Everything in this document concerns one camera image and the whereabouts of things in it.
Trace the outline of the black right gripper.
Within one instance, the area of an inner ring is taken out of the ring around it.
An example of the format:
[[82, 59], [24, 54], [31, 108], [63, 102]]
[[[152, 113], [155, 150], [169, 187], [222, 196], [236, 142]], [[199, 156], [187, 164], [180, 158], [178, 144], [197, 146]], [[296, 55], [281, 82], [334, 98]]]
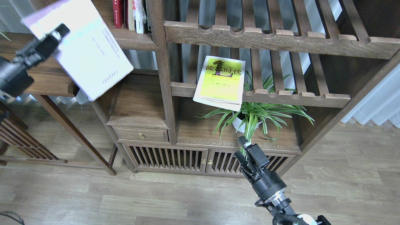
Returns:
[[241, 165], [243, 175], [250, 182], [260, 200], [266, 202], [277, 192], [284, 192], [287, 185], [277, 172], [270, 172], [266, 169], [270, 161], [258, 144], [252, 144], [244, 136], [237, 140], [246, 155], [244, 156], [240, 151], [236, 151], [234, 155]]

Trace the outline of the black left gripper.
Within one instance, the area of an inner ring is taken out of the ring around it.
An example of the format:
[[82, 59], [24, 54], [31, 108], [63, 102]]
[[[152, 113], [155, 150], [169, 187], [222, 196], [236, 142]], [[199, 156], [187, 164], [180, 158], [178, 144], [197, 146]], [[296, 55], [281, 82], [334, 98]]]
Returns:
[[69, 33], [69, 28], [65, 24], [60, 24], [42, 39], [33, 39], [16, 51], [16, 57], [12, 61], [0, 57], [1, 91], [14, 98], [22, 94], [34, 83], [27, 70], [46, 61]]

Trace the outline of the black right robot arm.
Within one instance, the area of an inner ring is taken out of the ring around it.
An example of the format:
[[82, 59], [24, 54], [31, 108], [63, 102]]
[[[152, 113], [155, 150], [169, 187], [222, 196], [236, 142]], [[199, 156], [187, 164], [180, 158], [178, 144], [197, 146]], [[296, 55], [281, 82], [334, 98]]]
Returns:
[[330, 222], [319, 215], [313, 219], [308, 214], [297, 214], [289, 205], [291, 200], [284, 195], [287, 185], [275, 171], [269, 171], [269, 159], [257, 144], [252, 144], [241, 136], [239, 144], [244, 148], [246, 155], [235, 152], [239, 160], [241, 171], [252, 185], [259, 197], [254, 205], [266, 208], [274, 217], [273, 225], [330, 225]]

